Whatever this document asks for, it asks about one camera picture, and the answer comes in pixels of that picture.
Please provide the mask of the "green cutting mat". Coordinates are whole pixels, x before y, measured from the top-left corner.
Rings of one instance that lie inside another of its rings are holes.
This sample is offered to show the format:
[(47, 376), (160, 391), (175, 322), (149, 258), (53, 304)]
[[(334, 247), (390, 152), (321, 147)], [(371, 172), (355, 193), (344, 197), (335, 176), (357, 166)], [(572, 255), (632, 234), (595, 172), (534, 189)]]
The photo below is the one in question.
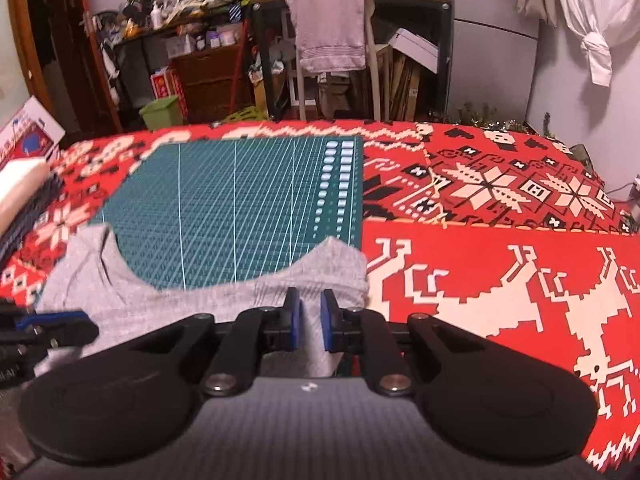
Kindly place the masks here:
[(328, 237), (362, 237), (360, 136), (280, 136), (157, 148), (93, 218), (158, 289), (287, 268)]

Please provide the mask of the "red white cardboard box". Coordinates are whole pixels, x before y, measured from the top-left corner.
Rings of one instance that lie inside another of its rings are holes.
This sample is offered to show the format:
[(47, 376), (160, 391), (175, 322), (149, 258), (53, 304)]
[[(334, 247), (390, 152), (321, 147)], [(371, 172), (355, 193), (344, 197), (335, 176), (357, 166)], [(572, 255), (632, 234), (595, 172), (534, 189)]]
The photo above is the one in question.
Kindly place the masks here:
[(1, 130), (0, 168), (13, 159), (49, 159), (64, 136), (62, 126), (31, 96)]

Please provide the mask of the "grey knit garment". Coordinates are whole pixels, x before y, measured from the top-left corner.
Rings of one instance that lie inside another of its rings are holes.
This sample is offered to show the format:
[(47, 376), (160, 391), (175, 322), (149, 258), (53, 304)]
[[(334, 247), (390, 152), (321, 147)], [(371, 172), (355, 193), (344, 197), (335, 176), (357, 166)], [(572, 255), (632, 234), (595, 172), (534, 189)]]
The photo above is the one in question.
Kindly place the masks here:
[(303, 301), (299, 347), (266, 356), (260, 371), (271, 377), (329, 377), (338, 359), (324, 348), (320, 295), (329, 289), (341, 306), (363, 307), (369, 290), (366, 266), (362, 252), (328, 237), (292, 266), (254, 280), (159, 290), (128, 268), (109, 226), (88, 226), (68, 242), (66, 255), (49, 275), (37, 308), (84, 311), (99, 327), (99, 337), (85, 348), (50, 352), (36, 372), (42, 375), (194, 314), (210, 313), (218, 322), (229, 322), (249, 308), (279, 307), (288, 288), (295, 287)]

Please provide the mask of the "green garland with ornaments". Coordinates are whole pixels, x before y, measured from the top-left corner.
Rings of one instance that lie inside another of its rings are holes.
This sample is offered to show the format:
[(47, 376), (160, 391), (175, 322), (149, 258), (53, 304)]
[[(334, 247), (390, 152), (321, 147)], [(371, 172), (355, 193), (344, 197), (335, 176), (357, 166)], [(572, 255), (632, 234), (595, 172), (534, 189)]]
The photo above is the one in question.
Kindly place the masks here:
[(527, 128), (522, 122), (518, 122), (515, 119), (499, 119), (498, 110), (495, 107), (484, 104), (477, 110), (470, 101), (464, 102), (458, 108), (456, 123), (462, 126), (470, 126), (490, 131), (527, 132)]

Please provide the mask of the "green plastic bin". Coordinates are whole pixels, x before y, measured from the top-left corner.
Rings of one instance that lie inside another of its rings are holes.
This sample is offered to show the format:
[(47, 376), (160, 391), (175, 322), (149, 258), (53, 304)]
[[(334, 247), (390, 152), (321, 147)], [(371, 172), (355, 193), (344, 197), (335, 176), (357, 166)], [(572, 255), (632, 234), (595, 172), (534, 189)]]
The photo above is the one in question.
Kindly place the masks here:
[(146, 104), (139, 112), (145, 127), (150, 131), (183, 125), (183, 114), (178, 96), (166, 96)]

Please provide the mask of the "dark wooden drawer unit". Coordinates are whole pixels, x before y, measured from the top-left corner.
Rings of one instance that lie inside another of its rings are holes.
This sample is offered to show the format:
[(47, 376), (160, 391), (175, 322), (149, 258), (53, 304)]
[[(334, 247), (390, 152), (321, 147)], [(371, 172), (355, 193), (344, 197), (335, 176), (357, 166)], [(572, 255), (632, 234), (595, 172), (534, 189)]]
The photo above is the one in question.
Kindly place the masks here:
[(210, 124), (254, 104), (248, 65), (238, 44), (176, 56), (169, 68), (177, 77), (190, 124)]

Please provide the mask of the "lime green folding crate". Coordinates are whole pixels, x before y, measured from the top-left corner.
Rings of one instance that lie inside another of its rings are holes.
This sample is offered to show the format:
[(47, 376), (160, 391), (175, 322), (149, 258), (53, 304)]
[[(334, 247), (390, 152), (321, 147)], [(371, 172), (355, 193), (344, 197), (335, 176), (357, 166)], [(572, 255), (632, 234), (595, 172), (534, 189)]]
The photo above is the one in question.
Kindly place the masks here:
[(235, 124), (236, 122), (263, 122), (269, 120), (269, 115), (256, 106), (248, 106), (227, 115), (221, 122), (223, 124)]

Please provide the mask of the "pink towel on chair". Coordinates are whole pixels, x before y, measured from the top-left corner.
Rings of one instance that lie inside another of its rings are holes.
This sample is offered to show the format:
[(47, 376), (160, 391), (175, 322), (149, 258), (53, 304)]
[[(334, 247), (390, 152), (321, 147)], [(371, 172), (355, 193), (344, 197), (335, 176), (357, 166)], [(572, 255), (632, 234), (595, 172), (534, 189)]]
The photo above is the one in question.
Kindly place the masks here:
[(369, 0), (285, 0), (300, 66), (311, 74), (366, 67)]

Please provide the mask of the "red patterned blanket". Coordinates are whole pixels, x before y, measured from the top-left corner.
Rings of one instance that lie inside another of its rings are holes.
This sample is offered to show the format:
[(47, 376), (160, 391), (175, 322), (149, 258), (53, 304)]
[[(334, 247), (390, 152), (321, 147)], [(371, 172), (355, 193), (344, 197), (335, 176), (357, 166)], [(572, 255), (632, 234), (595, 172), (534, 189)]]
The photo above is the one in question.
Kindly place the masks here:
[(428, 312), (570, 370), (598, 400), (586, 459), (613, 478), (638, 474), (639, 237), (558, 141), (412, 122), (243, 122), (79, 142), (55, 163), (62, 192), (2, 266), (2, 295), (33, 304), (72, 236), (160, 146), (280, 136), (360, 136), (371, 309), (398, 322)]

